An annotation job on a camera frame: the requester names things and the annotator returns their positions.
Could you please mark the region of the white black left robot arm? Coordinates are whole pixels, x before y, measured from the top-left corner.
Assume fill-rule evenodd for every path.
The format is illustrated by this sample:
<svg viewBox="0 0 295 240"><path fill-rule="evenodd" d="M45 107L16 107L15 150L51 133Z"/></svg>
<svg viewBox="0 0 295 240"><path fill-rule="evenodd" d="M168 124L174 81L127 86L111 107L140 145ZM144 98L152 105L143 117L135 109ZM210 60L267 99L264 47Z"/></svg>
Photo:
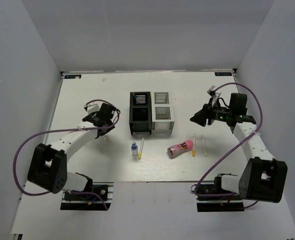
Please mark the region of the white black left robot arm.
<svg viewBox="0 0 295 240"><path fill-rule="evenodd" d="M34 149L27 180L53 194L72 191L83 200L93 195L93 180L81 173L68 171L68 161L89 141L98 139L115 128L120 110L103 102L85 106L87 115L75 129L69 129L60 139Z"/></svg>

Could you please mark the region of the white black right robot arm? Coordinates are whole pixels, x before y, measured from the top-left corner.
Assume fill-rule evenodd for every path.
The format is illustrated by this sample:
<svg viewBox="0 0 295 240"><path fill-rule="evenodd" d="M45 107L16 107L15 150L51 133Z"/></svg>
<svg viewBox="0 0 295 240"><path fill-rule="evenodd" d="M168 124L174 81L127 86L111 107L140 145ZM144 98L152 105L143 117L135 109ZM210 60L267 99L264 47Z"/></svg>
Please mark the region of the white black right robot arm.
<svg viewBox="0 0 295 240"><path fill-rule="evenodd" d="M201 198L226 199L240 196L241 199L279 203L285 186L288 166L267 150L257 133L255 119L247 114L247 95L232 93L228 106L211 97L190 121L202 127L214 121L225 122L239 141L247 163L241 175L219 173L213 187L197 184L194 193Z"/></svg>

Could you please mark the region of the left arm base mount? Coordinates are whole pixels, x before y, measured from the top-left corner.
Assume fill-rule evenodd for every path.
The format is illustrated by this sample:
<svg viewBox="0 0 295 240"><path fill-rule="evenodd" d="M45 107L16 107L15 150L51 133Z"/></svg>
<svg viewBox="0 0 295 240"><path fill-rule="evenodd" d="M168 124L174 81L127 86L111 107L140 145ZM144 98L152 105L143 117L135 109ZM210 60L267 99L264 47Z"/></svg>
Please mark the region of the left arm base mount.
<svg viewBox="0 0 295 240"><path fill-rule="evenodd" d="M91 193L80 194L64 191L60 210L62 211L107 211L113 200L113 182L95 182Z"/></svg>

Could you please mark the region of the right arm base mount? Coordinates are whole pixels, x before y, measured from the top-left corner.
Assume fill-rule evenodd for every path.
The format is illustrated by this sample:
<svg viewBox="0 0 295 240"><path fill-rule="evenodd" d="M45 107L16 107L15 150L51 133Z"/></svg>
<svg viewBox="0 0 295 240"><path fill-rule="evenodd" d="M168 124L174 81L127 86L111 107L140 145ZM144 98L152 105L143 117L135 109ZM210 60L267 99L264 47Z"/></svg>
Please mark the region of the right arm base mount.
<svg viewBox="0 0 295 240"><path fill-rule="evenodd" d="M205 195L196 197L196 207L199 213L244 211L244 203L239 195L210 196L229 193L221 187L222 175L219 173L213 181L202 182L196 190L197 194Z"/></svg>

